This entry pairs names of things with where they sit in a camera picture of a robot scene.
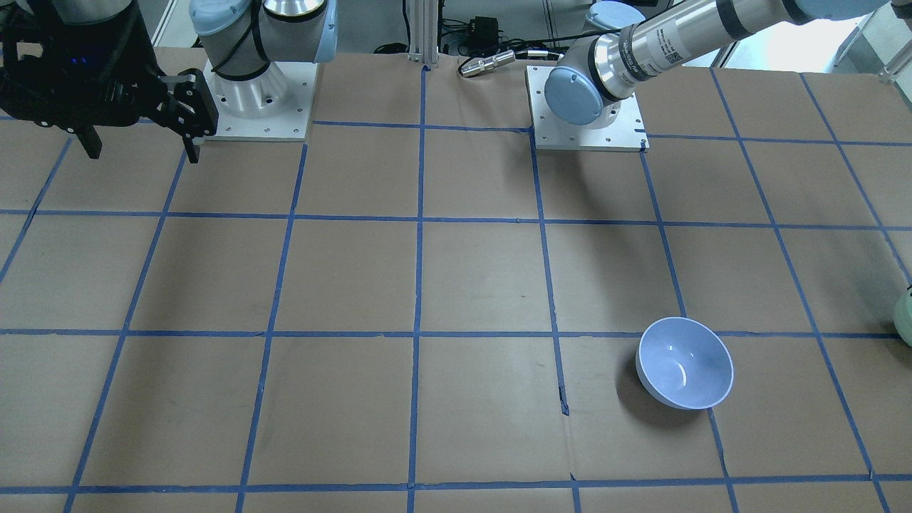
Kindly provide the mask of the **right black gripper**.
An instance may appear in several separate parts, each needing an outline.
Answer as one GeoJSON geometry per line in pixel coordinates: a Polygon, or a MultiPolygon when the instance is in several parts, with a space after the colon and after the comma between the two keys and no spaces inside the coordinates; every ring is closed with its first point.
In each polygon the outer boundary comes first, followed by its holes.
{"type": "Polygon", "coordinates": [[[89,159],[95,125],[126,127],[162,111],[189,162],[214,136],[218,107],[202,69],[164,77],[137,7],[12,7],[2,24],[2,110],[77,133],[89,159]]]}

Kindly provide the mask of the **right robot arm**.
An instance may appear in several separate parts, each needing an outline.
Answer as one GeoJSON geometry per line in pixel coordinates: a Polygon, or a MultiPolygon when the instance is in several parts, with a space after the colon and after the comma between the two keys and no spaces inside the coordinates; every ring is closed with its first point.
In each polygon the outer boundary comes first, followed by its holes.
{"type": "Polygon", "coordinates": [[[103,148],[97,127],[149,119],[196,163],[199,140],[228,129],[222,115],[300,115],[284,67],[338,50],[335,1],[192,1],[189,16],[209,68],[170,75],[137,1],[3,2],[2,110],[72,134],[92,159],[103,148]]]}

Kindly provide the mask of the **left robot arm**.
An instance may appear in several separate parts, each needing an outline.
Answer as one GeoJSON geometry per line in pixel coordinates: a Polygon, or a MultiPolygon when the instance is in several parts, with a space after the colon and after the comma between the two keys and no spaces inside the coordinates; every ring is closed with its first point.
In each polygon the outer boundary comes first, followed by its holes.
{"type": "Polygon", "coordinates": [[[649,79],[770,26],[854,19],[881,6],[880,1],[684,1],[639,23],[585,33],[551,69],[541,96],[559,119],[590,125],[649,79]]]}

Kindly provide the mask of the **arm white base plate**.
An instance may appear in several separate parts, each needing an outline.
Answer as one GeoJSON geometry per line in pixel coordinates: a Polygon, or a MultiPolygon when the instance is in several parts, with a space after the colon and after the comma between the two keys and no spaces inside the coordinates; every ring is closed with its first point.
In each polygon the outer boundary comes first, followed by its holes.
{"type": "Polygon", "coordinates": [[[317,63],[273,62],[250,81],[228,81],[206,62],[203,75],[219,111],[222,142],[306,142],[311,127],[317,63]]]}
{"type": "Polygon", "coordinates": [[[606,104],[599,117],[589,125],[574,125],[560,119],[545,100],[545,83],[550,74],[550,67],[527,67],[536,149],[602,152],[640,152],[648,149],[647,131],[635,96],[606,104]]]}

